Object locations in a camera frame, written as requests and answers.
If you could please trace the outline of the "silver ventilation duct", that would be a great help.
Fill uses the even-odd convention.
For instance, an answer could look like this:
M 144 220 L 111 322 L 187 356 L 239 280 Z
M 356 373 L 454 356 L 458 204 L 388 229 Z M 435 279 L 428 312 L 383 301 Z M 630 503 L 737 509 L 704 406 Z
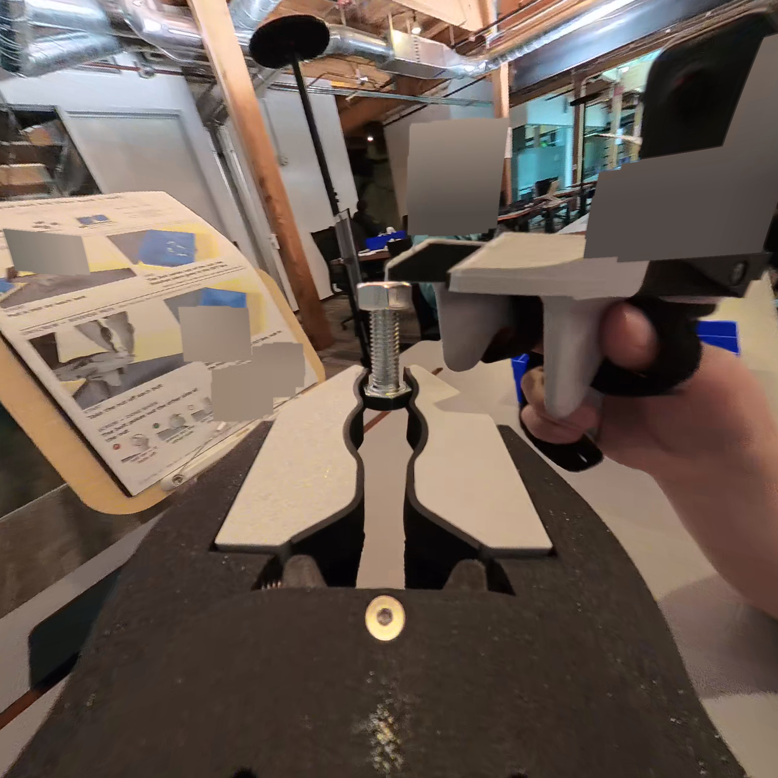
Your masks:
M 260 64 L 269 64 L 271 46 L 280 33 L 269 30 L 267 17 L 280 2 L 230 2 L 228 14 L 246 58 L 257 29 L 268 30 L 269 43 L 260 44 Z M 327 25 L 313 17 L 323 44 L 305 34 L 299 59 L 355 56 L 384 64 L 394 57 L 391 43 L 348 26 Z M 180 65 L 204 64 L 201 34 L 187 9 L 147 1 L 8 1 L 1 11 L 2 70 L 37 77 L 83 64 L 100 62 L 131 50 L 153 52 Z

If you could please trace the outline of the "silver hex bolt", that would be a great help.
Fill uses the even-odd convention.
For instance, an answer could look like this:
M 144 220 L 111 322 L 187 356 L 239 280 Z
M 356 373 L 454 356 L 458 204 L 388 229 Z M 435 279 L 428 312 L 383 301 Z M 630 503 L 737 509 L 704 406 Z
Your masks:
M 400 371 L 399 316 L 413 306 L 413 287 L 406 282 L 366 282 L 357 286 L 359 308 L 370 318 L 370 375 L 365 395 L 394 401 L 408 392 Z

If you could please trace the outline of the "wooden display board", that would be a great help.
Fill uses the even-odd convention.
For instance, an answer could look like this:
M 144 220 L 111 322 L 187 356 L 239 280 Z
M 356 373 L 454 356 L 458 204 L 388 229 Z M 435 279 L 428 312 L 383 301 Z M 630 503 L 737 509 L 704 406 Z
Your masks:
M 174 492 L 181 493 L 184 485 L 193 485 L 203 477 L 260 424 L 248 423 L 226 439 L 209 444 L 170 476 L 159 478 L 138 495 L 129 496 L 4 335 L 1 372 L 5 409 L 80 501 L 94 511 L 111 515 L 138 513 L 159 505 Z

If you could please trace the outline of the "printed instruction sheet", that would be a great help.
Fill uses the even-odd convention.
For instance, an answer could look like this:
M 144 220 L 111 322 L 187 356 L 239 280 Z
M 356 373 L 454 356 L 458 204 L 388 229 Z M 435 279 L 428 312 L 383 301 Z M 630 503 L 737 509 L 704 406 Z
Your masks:
M 135 496 L 323 378 L 272 278 L 163 191 L 2 203 L 2 335 Z

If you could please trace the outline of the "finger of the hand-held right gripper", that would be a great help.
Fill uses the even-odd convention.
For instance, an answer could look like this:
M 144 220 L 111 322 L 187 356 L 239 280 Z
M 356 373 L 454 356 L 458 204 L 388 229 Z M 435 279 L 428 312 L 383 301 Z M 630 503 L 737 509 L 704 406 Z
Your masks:
M 392 240 L 385 279 L 415 284 L 432 283 L 446 366 L 464 372 L 483 360 L 498 332 L 511 324 L 511 301 L 504 295 L 452 291 L 449 271 L 485 245 L 472 239 Z
M 449 272 L 453 293 L 539 297 L 543 304 L 545 407 L 568 418 L 602 361 L 599 327 L 613 300 L 637 295 L 647 261 L 585 258 L 582 234 L 504 233 Z

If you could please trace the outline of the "person's right hand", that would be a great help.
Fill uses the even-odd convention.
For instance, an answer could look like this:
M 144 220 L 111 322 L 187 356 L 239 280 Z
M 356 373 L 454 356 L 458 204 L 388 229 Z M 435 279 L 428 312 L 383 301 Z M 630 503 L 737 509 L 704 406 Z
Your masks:
M 695 373 L 667 394 L 655 397 L 587 398 L 566 419 L 545 408 L 545 375 L 538 366 L 522 379 L 520 421 L 527 436 L 552 446 L 591 442 L 602 454 L 656 481 L 711 472 L 715 449 L 724 450 L 732 425 L 725 420 L 727 391 L 741 361 L 704 344 Z

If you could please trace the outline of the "blue plastic bin with parts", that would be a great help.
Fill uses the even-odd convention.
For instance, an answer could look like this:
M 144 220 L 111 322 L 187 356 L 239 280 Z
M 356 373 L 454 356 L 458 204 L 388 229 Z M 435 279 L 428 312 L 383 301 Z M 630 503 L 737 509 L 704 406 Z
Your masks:
M 701 343 L 723 349 L 734 355 L 741 355 L 739 330 L 736 321 L 700 320 L 696 335 Z

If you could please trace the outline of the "person's right forearm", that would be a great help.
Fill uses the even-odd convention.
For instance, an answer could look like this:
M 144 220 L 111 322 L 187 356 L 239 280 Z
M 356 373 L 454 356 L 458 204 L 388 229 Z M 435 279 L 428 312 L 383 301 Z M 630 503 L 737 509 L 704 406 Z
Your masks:
M 776 618 L 776 417 L 763 385 L 732 353 L 706 346 L 699 379 L 712 435 L 699 545 L 750 605 Z

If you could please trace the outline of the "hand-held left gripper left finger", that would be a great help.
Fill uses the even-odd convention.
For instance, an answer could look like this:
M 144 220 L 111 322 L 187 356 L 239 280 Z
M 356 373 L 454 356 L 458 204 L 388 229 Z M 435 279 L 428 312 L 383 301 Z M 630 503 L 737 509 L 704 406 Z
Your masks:
M 363 502 L 355 365 L 284 405 L 215 538 L 219 551 L 289 551 Z

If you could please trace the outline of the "black round-base stand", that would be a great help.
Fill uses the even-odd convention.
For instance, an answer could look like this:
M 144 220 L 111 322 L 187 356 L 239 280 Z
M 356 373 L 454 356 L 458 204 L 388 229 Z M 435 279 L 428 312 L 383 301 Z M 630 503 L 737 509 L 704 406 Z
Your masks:
M 250 38 L 249 53 L 262 67 L 279 70 L 289 66 L 293 70 L 326 196 L 335 219 L 334 230 L 348 282 L 347 297 L 361 349 L 361 362 L 363 367 L 369 368 L 370 326 L 367 313 L 357 304 L 357 286 L 363 278 L 353 239 L 352 223 L 348 211 L 342 209 L 339 204 L 300 67 L 301 62 L 316 59 L 325 53 L 328 44 L 329 31 L 324 21 L 312 15 L 287 15 L 258 27 Z

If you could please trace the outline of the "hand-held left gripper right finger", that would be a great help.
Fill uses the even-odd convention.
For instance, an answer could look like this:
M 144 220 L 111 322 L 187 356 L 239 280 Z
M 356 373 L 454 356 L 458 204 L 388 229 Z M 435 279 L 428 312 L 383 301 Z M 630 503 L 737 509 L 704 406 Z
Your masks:
M 489 558 L 547 556 L 550 537 L 494 419 L 419 365 L 405 379 L 409 506 Z

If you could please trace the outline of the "black office chair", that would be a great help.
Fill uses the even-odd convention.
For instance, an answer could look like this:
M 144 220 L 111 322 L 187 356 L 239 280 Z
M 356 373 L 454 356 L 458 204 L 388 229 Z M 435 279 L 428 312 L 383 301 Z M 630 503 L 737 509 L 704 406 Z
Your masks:
M 348 279 L 342 263 L 341 250 L 338 246 L 336 230 L 329 227 L 310 234 L 314 245 L 324 259 L 331 291 L 335 296 L 346 297 Z

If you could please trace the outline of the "wooden support post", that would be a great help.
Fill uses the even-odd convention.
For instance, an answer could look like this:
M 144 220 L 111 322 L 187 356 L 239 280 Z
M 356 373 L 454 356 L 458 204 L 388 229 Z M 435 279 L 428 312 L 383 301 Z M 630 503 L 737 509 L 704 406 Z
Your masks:
M 331 328 L 310 273 L 293 209 L 227 2 L 188 1 L 188 6 L 222 91 L 239 147 L 248 161 L 268 221 L 277 236 L 279 254 L 299 308 L 303 330 L 314 350 L 320 352 L 333 345 Z

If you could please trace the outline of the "silver hex nut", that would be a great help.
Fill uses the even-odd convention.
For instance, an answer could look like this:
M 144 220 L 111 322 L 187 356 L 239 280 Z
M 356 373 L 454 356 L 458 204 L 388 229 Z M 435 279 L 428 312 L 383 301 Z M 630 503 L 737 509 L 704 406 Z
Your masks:
M 362 398 L 363 408 L 366 411 L 391 413 L 408 407 L 413 396 L 413 388 L 406 382 L 399 392 L 390 395 L 379 395 L 370 392 L 370 382 L 365 379 L 359 384 L 359 395 Z

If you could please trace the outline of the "silver rectangular air duct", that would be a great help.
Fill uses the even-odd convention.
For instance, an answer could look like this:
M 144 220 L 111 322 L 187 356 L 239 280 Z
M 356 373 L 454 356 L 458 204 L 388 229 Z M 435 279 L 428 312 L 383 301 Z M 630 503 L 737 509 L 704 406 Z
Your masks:
M 401 30 L 390 33 L 389 58 L 378 69 L 416 79 L 474 79 L 502 67 L 499 58 L 460 55 L 439 41 Z

